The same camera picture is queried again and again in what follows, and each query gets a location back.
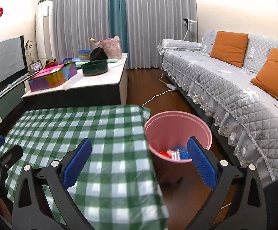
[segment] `picture frame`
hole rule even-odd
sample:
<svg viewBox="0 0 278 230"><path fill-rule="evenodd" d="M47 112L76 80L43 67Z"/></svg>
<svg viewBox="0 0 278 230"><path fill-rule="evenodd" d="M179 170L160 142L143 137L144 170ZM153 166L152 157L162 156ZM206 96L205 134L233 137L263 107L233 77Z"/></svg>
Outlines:
<svg viewBox="0 0 278 230"><path fill-rule="evenodd" d="M35 63L30 64L30 69L35 70L36 72L43 69L41 61L37 61Z"/></svg>

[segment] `colorful box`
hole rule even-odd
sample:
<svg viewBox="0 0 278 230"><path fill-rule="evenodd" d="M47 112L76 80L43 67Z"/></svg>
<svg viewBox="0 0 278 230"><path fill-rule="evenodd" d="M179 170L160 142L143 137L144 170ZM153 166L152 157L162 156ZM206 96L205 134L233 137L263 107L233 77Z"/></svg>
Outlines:
<svg viewBox="0 0 278 230"><path fill-rule="evenodd" d="M32 92L62 85L77 74L75 63L69 65L57 65L41 70L28 80Z"/></svg>

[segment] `metal screw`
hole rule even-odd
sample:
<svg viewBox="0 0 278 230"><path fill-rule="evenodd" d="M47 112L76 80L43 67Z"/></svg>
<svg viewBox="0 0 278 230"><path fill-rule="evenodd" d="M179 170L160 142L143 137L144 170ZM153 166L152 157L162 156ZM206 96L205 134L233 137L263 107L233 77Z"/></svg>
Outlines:
<svg viewBox="0 0 278 230"><path fill-rule="evenodd" d="M255 165L250 164L250 165L249 165L249 169L251 169L251 170L255 170L255 169L256 169L256 167L255 167Z"/></svg>
<svg viewBox="0 0 278 230"><path fill-rule="evenodd" d="M51 163L52 167L57 167L58 165L59 165L59 161L57 161L57 160L52 161L52 163Z"/></svg>
<svg viewBox="0 0 278 230"><path fill-rule="evenodd" d="M226 160L221 160L220 161L220 164L222 165L222 166L228 166L228 162L226 161Z"/></svg>
<svg viewBox="0 0 278 230"><path fill-rule="evenodd" d="M30 166L29 165L26 165L25 167L24 167L24 170L25 171L27 171L27 170L29 170L30 169Z"/></svg>

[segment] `tv screen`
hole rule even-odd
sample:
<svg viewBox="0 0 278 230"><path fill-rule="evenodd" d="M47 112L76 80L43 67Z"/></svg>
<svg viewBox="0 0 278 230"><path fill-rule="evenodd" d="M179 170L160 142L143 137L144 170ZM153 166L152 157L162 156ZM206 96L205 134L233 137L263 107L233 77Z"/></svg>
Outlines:
<svg viewBox="0 0 278 230"><path fill-rule="evenodd" d="M0 42L0 91L28 72L23 36Z"/></svg>

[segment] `green cloth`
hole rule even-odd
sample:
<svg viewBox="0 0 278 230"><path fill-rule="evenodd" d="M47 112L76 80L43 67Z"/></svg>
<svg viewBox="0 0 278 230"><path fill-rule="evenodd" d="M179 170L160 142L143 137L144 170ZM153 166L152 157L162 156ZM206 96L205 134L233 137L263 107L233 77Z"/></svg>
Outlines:
<svg viewBox="0 0 278 230"><path fill-rule="evenodd" d="M168 211L144 135L149 114L149 109L134 105L26 112L0 148L0 156L15 144L24 151L8 171L8 198L14 200L16 181L26 164L46 167L88 137L93 143L91 157L68 191L93 227L166 229ZM56 220L63 222L49 188L45 188Z"/></svg>

